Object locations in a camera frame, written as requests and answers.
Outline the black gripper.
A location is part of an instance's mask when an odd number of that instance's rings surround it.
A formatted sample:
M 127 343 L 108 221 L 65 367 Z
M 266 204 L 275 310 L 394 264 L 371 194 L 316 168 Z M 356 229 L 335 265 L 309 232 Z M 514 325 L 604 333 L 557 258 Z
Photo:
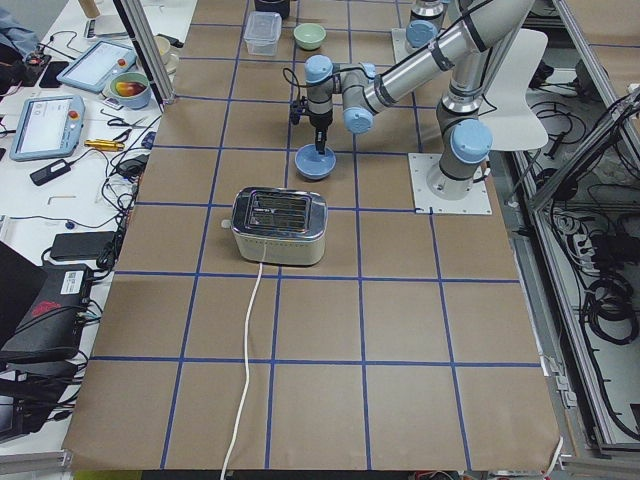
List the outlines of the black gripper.
M 320 101 L 307 98 L 307 113 L 311 125 L 315 128 L 314 145 L 319 155 L 326 154 L 326 131 L 333 123 L 332 99 Z

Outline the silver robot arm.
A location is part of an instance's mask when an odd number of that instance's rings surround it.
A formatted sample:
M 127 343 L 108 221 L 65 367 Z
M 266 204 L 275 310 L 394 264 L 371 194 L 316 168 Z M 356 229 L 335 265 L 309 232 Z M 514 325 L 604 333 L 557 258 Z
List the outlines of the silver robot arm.
M 290 106 L 291 123 L 306 116 L 315 129 L 313 143 L 301 147 L 295 155 L 301 176 L 320 180 L 335 167 L 336 156 L 326 145 L 334 96 L 342 98 L 346 129 L 359 135 L 373 127 L 375 115 L 448 72 L 449 87 L 437 109 L 444 152 L 430 169 L 427 186 L 445 200 L 467 195 L 476 170 L 492 149 L 492 134 L 478 118 L 483 96 L 532 4 L 469 1 L 455 8 L 445 30 L 427 19 L 434 6 L 432 1 L 416 2 L 414 20 L 426 28 L 426 38 L 414 43 L 411 53 L 381 74 L 370 64 L 340 64 L 324 55 L 306 60 L 306 93 Z
M 436 38 L 442 27 L 449 1 L 415 0 L 410 11 L 409 23 L 405 29 L 405 42 L 415 50 Z

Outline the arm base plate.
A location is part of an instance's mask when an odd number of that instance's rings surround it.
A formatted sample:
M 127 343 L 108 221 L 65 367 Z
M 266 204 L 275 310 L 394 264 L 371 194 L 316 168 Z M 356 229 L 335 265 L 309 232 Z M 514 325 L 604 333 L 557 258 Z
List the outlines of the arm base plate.
M 399 63 L 415 51 L 407 40 L 405 28 L 393 28 L 391 36 L 395 63 Z
M 419 214 L 491 215 L 482 167 L 471 179 L 452 180 L 440 170 L 440 154 L 409 153 L 414 210 Z

